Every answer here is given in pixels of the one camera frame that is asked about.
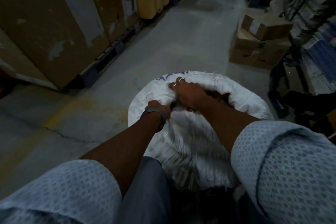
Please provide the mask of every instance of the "wristwatch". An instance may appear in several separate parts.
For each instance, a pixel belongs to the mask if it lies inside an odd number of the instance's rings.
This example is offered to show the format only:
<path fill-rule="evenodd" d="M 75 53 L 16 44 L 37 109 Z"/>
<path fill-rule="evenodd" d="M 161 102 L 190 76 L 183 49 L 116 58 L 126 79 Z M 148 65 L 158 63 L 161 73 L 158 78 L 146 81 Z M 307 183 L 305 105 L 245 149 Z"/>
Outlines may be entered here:
<path fill-rule="evenodd" d="M 166 120 L 167 120 L 166 114 L 165 114 L 162 110 L 160 110 L 159 108 L 148 108 L 147 110 L 145 110 L 145 111 L 142 113 L 142 115 L 141 115 L 140 118 L 142 118 L 143 116 L 145 116 L 146 114 L 148 114 L 148 113 L 150 113 L 150 112 L 158 112 L 159 114 L 161 114 L 161 116 L 162 116 L 162 120 L 161 120 L 159 129 L 158 129 L 158 131 L 157 131 L 157 132 L 160 132 L 160 131 L 163 129 L 163 126 L 164 126 L 165 123 L 166 123 Z"/>

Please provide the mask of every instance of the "gray pants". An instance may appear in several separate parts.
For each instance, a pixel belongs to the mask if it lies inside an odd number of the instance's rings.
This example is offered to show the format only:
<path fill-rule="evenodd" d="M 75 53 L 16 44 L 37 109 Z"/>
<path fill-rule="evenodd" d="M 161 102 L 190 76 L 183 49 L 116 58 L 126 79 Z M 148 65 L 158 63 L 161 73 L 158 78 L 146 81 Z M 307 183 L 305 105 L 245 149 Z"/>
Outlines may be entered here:
<path fill-rule="evenodd" d="M 170 223 L 169 183 L 160 163 L 143 157 L 113 224 Z"/>

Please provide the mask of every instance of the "light blue shirt sleeve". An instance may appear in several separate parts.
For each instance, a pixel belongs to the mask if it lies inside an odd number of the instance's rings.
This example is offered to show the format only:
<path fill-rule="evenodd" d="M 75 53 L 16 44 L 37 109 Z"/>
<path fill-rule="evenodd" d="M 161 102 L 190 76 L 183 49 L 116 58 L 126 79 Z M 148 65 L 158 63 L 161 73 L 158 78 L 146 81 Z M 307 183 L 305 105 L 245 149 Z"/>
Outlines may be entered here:
<path fill-rule="evenodd" d="M 106 167 L 73 160 L 0 201 L 0 222 L 112 223 L 120 202 L 119 185 Z"/>
<path fill-rule="evenodd" d="M 231 163 L 257 209 L 274 223 L 336 223 L 336 147 L 286 121 L 256 121 Z"/>

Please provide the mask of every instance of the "white sack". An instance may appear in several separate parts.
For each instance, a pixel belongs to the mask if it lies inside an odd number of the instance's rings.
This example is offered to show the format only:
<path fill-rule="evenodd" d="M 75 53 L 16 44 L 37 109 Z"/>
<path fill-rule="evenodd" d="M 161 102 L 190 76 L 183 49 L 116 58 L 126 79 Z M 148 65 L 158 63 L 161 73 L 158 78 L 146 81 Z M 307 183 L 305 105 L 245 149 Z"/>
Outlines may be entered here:
<path fill-rule="evenodd" d="M 228 77 L 214 73 L 187 71 L 164 75 L 149 82 L 128 109 L 128 126 L 140 119 L 151 100 L 169 105 L 175 93 L 168 85 L 179 76 L 220 94 L 229 92 L 229 103 L 239 111 L 262 120 L 273 116 L 259 96 Z M 211 187 L 233 188 L 239 181 L 230 164 L 230 154 L 218 140 L 207 120 L 198 112 L 173 111 L 161 132 L 156 133 L 144 154 L 156 158 L 180 190 L 197 191 Z"/>

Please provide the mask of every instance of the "warehouse aisle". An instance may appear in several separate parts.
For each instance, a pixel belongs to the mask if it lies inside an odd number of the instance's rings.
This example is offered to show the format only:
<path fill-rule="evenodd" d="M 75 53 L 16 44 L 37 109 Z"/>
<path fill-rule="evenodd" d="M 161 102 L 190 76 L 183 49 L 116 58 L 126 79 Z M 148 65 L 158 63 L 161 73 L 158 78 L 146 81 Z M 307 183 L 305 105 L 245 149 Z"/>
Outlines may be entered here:
<path fill-rule="evenodd" d="M 244 0 L 181 0 L 75 96 L 18 86 L 0 101 L 0 198 L 125 129 L 133 97 L 163 74 L 220 73 L 269 103 L 267 71 L 228 63 L 244 6 Z"/>

